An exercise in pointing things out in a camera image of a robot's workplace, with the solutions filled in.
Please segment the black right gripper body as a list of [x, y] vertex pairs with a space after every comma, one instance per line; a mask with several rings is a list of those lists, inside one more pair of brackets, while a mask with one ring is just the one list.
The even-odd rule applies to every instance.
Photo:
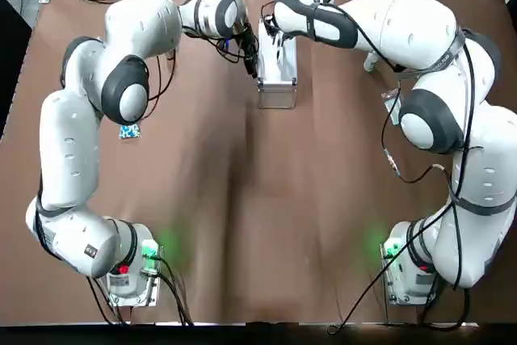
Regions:
[[280, 40], [286, 40], [288, 38], [274, 21], [265, 21], [264, 27], [266, 29], [267, 34], [272, 39], [275, 39], [277, 36], [280, 36]]

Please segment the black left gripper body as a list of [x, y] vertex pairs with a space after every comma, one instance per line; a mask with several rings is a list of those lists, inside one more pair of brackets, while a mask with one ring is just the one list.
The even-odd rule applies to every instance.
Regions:
[[246, 61], [256, 61], [259, 44], [249, 21], [245, 22], [242, 30], [234, 37], [237, 44], [237, 55]]

